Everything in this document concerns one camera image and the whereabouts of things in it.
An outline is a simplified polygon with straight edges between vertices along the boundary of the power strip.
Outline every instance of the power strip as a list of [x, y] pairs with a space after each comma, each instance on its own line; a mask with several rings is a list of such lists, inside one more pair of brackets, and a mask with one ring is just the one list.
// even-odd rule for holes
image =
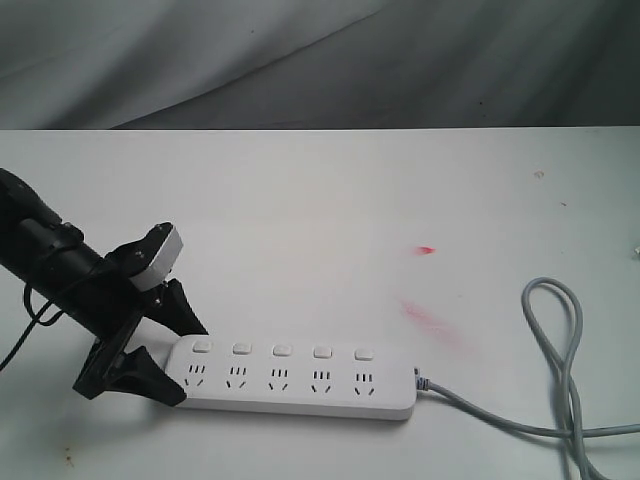
[[416, 401], [413, 365], [382, 346], [187, 335], [165, 371], [185, 408], [405, 420]]

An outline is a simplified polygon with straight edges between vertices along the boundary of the table surface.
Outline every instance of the table surface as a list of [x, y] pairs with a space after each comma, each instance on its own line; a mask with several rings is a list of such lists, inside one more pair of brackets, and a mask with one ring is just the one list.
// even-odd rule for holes
[[[176, 224], [173, 273], [214, 335], [388, 341], [432, 380], [540, 426], [554, 424], [552, 377], [519, 303], [536, 276], [583, 303], [585, 426], [640, 420], [638, 152], [640, 128], [0, 132], [3, 166], [99, 253]], [[21, 292], [0, 270], [2, 355], [27, 324]], [[564, 350], [562, 308], [533, 301]], [[132, 339], [158, 361], [173, 341], [151, 322]], [[557, 442], [430, 398], [404, 423], [88, 401], [71, 386], [91, 342], [65, 317], [0, 375], [0, 478], [577, 478]], [[639, 436], [588, 451], [604, 474], [639, 478]]]

